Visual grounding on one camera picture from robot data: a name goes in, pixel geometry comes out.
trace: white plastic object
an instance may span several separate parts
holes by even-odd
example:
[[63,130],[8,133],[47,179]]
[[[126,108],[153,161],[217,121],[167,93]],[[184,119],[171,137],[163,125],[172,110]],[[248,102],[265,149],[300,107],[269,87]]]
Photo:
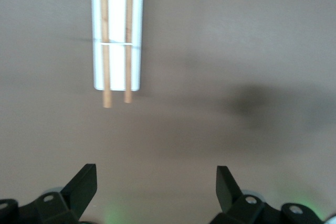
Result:
[[[132,21],[132,91],[140,88],[141,35],[143,0],[133,0]],[[126,0],[109,0],[110,88],[125,90],[125,21]],[[101,42],[100,0],[92,0],[93,78],[94,87],[104,89]]]

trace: black mechanical part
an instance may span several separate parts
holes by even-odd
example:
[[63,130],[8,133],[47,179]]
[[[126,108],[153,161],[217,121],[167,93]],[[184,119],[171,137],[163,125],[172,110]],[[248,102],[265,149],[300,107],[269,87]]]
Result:
[[0,224],[78,224],[96,191],[96,165],[86,164],[60,193],[46,193],[22,207],[14,199],[0,200]]
[[226,166],[217,167],[216,194],[223,212],[210,224],[323,224],[308,207],[287,203],[278,211],[253,195],[244,195]]

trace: wooden stick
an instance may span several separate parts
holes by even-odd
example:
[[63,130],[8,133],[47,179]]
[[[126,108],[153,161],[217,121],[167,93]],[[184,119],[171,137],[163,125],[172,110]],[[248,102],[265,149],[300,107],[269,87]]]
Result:
[[[109,38],[109,4],[108,0],[100,0],[101,5],[101,35],[102,42],[110,42]],[[104,91],[103,106],[104,108],[112,107],[112,91],[110,88],[110,51],[109,45],[102,46],[103,51],[103,68],[104,68]]]
[[[132,13],[133,13],[133,0],[127,0],[126,3],[126,43],[132,43]],[[132,71],[132,46],[126,45],[126,91],[124,96],[124,102],[132,102],[132,82],[131,82],[131,71]]]

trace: gray surface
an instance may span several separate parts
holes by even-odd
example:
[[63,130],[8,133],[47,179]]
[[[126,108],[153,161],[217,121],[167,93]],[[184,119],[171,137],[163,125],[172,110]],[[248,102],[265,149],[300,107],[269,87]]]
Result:
[[0,198],[96,163],[84,219],[204,224],[228,165],[276,208],[335,210],[335,0],[144,0],[141,90],[111,110],[90,4],[0,0]]

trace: black bracket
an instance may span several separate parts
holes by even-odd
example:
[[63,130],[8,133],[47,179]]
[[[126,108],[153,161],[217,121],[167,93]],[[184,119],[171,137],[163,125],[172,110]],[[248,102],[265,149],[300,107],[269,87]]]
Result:
[[223,212],[210,224],[323,224],[308,207],[287,203],[278,211],[253,195],[244,195],[226,166],[217,167],[216,194]]
[[95,164],[86,164],[60,193],[46,193],[19,207],[14,199],[0,200],[0,224],[78,224],[97,191]]

